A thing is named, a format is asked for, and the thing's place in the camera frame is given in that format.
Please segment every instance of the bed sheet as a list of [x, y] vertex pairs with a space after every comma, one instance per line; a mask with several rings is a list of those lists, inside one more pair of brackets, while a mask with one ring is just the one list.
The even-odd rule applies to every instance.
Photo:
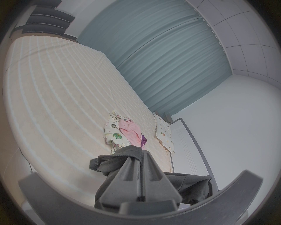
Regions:
[[133, 119], [163, 171], [169, 152], [153, 113], [99, 51], [57, 37], [16, 39], [4, 66], [3, 97], [15, 139], [30, 164], [59, 191], [87, 205], [105, 179], [91, 159], [110, 154], [103, 138], [112, 110]]

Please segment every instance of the pink clothing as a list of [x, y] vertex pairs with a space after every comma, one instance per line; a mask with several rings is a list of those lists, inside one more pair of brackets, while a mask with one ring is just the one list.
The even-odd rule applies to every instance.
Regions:
[[141, 147], [141, 129], [131, 119], [121, 119], [119, 121], [119, 130], [131, 142], [132, 145]]

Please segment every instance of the cartoon character print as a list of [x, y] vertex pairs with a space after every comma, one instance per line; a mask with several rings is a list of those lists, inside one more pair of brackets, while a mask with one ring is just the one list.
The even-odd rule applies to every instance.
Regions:
[[124, 144], [117, 144], [117, 146], [118, 146], [119, 148], [124, 148], [124, 147], [125, 147]]
[[120, 119], [121, 119], [121, 116], [116, 115], [116, 116], [112, 116], [112, 118], [113, 118], [114, 120], [120, 120]]
[[114, 133], [112, 134], [116, 139], [122, 139], [122, 136], [121, 134], [118, 134], [118, 133]]

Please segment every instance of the black fabric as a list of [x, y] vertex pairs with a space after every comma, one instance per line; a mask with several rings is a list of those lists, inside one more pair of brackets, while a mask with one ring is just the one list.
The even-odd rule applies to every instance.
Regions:
[[[117, 150], [114, 155], [102, 155], [90, 161], [90, 169], [102, 172], [107, 176], [95, 195], [96, 202], [113, 181], [128, 157], [135, 158], [142, 164], [142, 149], [130, 145]], [[209, 182], [212, 179], [211, 176], [168, 172], [164, 172], [164, 174], [182, 196], [182, 203], [193, 205], [212, 195], [212, 186]]]

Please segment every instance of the curtain fold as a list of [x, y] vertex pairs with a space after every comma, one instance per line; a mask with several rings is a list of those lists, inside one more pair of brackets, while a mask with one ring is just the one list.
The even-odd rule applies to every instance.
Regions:
[[183, 0], [117, 0], [77, 40], [103, 52], [160, 114], [179, 112], [232, 74], [211, 28]]

